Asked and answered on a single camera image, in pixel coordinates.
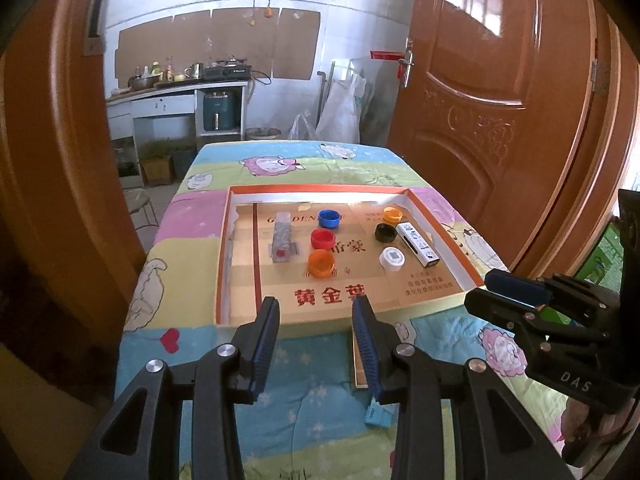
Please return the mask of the person right hand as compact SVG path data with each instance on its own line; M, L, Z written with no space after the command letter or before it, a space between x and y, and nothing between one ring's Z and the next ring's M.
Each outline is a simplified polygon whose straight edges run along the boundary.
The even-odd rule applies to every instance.
M604 414L575 399L566 401L561 416L561 434L569 458L581 456L590 446L617 443L633 432L639 423L639 403L630 400L619 412Z

